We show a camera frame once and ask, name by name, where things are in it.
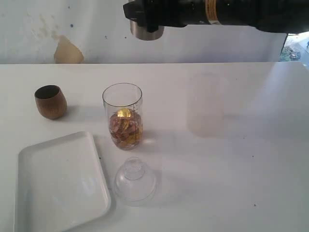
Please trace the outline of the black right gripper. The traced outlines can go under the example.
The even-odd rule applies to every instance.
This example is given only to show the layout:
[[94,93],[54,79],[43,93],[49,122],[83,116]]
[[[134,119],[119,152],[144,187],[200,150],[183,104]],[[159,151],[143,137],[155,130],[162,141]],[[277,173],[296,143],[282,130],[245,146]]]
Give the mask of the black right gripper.
[[148,32],[159,27],[183,28],[205,24],[204,0],[131,0],[123,5],[125,17]]

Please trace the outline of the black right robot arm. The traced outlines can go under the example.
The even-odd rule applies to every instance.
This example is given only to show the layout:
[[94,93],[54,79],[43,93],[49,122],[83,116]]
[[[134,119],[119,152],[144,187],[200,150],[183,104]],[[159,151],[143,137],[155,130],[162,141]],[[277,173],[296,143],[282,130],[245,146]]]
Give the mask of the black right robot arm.
[[133,0],[123,10],[148,32],[187,25],[250,26],[286,34],[309,30],[307,0]]

